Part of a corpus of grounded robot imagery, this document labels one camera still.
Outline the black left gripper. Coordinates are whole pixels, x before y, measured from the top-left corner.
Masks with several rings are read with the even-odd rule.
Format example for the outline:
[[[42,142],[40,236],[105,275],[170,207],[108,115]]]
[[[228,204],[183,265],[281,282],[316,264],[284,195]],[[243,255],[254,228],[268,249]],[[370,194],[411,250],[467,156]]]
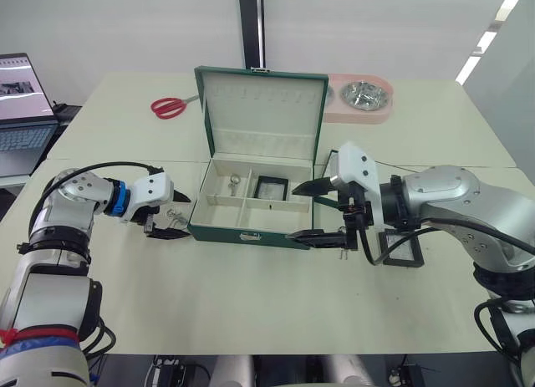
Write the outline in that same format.
[[[191,199],[178,190],[173,191],[172,200],[178,203],[191,203]],[[137,224],[142,226],[143,233],[148,238],[159,240],[176,240],[189,237],[191,235],[189,232],[185,232],[176,228],[157,228],[154,221],[154,215],[154,209],[139,209],[137,211]]]

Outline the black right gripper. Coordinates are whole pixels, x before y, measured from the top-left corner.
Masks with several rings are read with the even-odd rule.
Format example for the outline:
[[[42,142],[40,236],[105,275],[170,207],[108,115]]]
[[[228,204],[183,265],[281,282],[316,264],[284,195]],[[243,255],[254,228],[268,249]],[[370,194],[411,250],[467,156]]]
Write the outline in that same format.
[[[371,253],[366,230],[369,226],[369,205],[364,188],[356,181],[349,183],[339,177],[322,177],[305,181],[292,189],[295,196],[323,196],[336,190],[338,210],[342,212],[345,233],[325,232],[323,229],[301,230],[286,235],[290,241],[313,248],[346,248],[357,250],[358,240],[364,253]]]

